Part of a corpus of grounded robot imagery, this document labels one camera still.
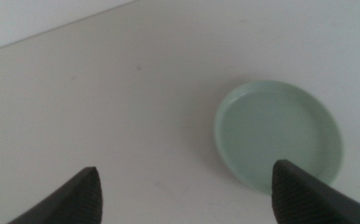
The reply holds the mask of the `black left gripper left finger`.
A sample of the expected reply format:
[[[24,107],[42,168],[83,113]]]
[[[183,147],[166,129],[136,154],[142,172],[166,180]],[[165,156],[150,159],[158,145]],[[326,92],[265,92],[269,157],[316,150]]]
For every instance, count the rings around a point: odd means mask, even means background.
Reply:
[[[97,168],[85,167],[12,224],[100,224],[103,195]]]

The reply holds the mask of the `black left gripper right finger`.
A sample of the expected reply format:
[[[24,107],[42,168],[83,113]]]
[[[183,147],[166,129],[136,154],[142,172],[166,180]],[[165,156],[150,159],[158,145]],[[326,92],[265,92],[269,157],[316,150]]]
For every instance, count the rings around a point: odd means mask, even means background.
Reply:
[[[277,223],[360,224],[359,202],[285,159],[272,169],[272,209]]]

